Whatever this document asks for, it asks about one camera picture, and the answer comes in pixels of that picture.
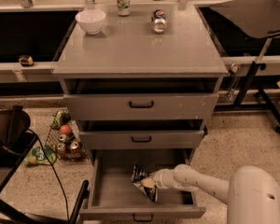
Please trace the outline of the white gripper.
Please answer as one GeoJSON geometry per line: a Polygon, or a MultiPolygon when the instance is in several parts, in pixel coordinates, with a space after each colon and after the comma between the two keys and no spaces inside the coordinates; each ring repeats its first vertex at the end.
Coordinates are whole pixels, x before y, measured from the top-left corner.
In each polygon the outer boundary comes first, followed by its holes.
{"type": "Polygon", "coordinates": [[[173,169],[161,169],[155,172],[152,177],[146,177],[141,180],[141,183],[144,187],[153,189],[156,186],[159,189],[173,189],[177,182],[174,177],[173,169]]]}

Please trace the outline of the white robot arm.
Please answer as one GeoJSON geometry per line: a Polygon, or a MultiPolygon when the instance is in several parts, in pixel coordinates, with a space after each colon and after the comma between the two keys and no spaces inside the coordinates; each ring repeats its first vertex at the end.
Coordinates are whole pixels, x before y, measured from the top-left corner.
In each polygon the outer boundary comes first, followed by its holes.
{"type": "Polygon", "coordinates": [[[226,181],[179,164],[154,172],[141,183],[148,188],[201,189],[227,205],[227,224],[280,224],[280,185],[255,166],[240,167],[226,181]]]}

